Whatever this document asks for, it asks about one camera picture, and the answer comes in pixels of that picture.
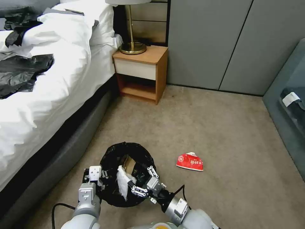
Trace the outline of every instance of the beige carpet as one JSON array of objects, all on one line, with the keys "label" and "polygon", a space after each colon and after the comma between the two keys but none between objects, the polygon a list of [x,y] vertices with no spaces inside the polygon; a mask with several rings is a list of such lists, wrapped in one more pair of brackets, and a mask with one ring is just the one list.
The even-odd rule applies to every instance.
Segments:
[{"label": "beige carpet", "polygon": [[[185,184],[190,206],[205,210],[223,229],[305,228],[305,183],[262,99],[175,86],[166,87],[157,106],[118,98],[83,158],[40,204],[27,228],[51,228],[52,206],[75,206],[83,169],[123,141],[143,145],[168,189]],[[202,158],[203,172],[175,166],[177,157],[190,151]],[[101,206],[101,228],[167,220],[149,200],[128,209]],[[71,215],[72,210],[58,207],[56,228]]]}]

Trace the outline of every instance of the nightstand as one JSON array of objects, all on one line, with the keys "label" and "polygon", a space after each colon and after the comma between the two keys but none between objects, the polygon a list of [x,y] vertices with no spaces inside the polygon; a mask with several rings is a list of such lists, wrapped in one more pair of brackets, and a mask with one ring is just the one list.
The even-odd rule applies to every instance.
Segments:
[{"label": "nightstand", "polygon": [[148,46],[138,55],[115,52],[116,76],[121,95],[138,97],[158,104],[166,85],[167,47]]}]

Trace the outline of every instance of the wardrobe door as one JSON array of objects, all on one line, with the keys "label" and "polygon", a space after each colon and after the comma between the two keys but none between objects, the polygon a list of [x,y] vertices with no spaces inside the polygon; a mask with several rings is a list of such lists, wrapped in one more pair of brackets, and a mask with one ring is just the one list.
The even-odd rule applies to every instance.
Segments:
[{"label": "wardrobe door", "polygon": [[251,0],[173,0],[167,83],[218,89]]},{"label": "wardrobe door", "polygon": [[304,37],[304,0],[254,0],[220,89],[263,95]]}]

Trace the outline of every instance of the black cable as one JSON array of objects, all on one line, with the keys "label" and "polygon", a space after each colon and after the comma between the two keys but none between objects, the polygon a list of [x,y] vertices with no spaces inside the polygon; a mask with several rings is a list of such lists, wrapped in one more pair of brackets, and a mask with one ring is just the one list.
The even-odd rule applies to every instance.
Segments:
[{"label": "black cable", "polygon": [[70,206],[70,205],[68,205],[68,204],[64,204],[64,203],[57,203],[57,204],[55,204],[55,205],[53,206],[53,208],[52,208],[52,229],[55,229],[55,218],[54,218],[55,208],[56,208],[57,206],[59,206],[59,205],[75,210],[75,207]]},{"label": "black cable", "polygon": [[184,188],[185,188],[185,185],[182,185],[182,186],[174,193],[174,196],[175,196],[178,192],[180,192],[181,189],[182,189],[183,198],[184,198],[184,200],[187,202],[187,200],[186,200],[186,198],[185,198]]}]

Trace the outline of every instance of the white duvet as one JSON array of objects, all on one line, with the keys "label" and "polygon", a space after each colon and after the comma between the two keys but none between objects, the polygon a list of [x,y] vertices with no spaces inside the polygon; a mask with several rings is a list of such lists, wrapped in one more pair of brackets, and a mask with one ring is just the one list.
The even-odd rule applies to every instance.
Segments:
[{"label": "white duvet", "polygon": [[43,24],[26,32],[22,47],[8,49],[4,42],[10,31],[0,31],[1,53],[26,57],[54,55],[53,66],[38,76],[32,92],[18,92],[0,100],[0,191],[64,121],[114,74],[111,55],[119,44],[109,34],[104,37],[106,42],[99,44],[111,47],[101,63],[105,72],[96,77],[87,74],[93,18],[49,13],[38,20]]}]

